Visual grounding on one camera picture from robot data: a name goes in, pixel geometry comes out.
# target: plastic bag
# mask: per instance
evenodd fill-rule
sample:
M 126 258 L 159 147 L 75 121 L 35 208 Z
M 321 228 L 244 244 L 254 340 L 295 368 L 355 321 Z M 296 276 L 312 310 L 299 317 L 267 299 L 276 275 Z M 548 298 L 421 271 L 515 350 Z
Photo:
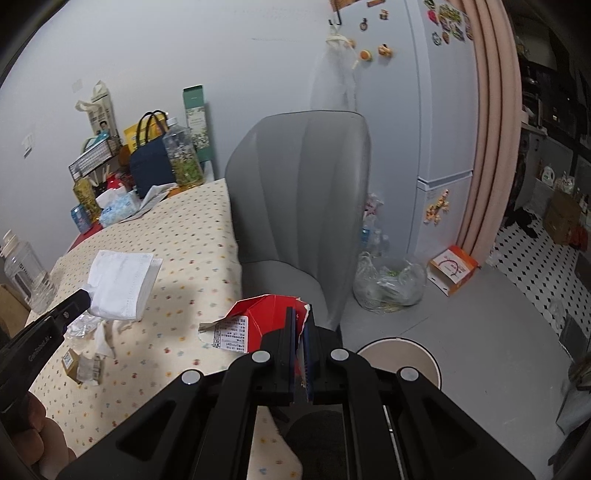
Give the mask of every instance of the plastic bag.
M 357 63 L 357 55 L 349 39 L 332 27 L 326 38 L 324 55 L 316 66 L 310 109 L 356 112 Z
M 357 302 L 372 312 L 396 312 L 418 303 L 423 297 L 427 270 L 419 263 L 359 255 L 353 294 Z

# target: round stool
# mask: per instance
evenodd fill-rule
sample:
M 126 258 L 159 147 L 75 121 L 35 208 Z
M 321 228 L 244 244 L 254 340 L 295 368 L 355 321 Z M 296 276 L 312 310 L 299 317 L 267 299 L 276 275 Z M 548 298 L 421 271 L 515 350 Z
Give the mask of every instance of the round stool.
M 435 357 L 417 342 L 406 338 L 382 338 L 365 345 L 357 353 L 380 370 L 396 373 L 403 367 L 413 367 L 441 389 L 441 369 Z

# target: wall outlet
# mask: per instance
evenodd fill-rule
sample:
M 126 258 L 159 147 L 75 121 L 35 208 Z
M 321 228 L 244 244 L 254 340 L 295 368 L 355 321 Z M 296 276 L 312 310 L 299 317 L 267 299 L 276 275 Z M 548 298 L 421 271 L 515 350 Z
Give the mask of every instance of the wall outlet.
M 23 147 L 22 156 L 23 156 L 23 158 L 26 158 L 29 155 L 29 153 L 31 153 L 31 151 L 33 150 L 34 143 L 35 143 L 35 139 L 34 139 L 32 133 L 28 134 L 25 137 L 25 139 L 22 141 L 22 147 Z

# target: human hand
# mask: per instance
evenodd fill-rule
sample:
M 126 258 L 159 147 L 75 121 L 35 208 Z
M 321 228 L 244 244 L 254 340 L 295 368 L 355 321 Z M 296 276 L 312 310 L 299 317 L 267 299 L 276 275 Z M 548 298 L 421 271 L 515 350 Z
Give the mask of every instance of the human hand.
M 60 426 L 46 417 L 46 409 L 32 393 L 28 395 L 28 421 L 31 428 L 11 437 L 14 448 L 22 461 L 31 466 L 39 463 L 39 473 L 48 480 L 70 462 L 76 454 L 67 447 Z

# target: water bottle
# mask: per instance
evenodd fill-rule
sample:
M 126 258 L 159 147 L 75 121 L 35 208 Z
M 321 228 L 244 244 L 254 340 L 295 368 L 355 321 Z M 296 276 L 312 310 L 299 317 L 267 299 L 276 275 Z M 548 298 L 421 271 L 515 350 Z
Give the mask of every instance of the water bottle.
M 11 230 L 2 239 L 4 272 L 37 314 L 45 313 L 56 296 L 56 286 L 41 266 L 29 242 L 20 241 Z
M 166 120 L 166 124 L 169 130 L 162 137 L 162 141 L 178 185 L 182 189 L 202 185 L 203 171 L 193 146 L 191 131 L 181 127 L 175 117 Z

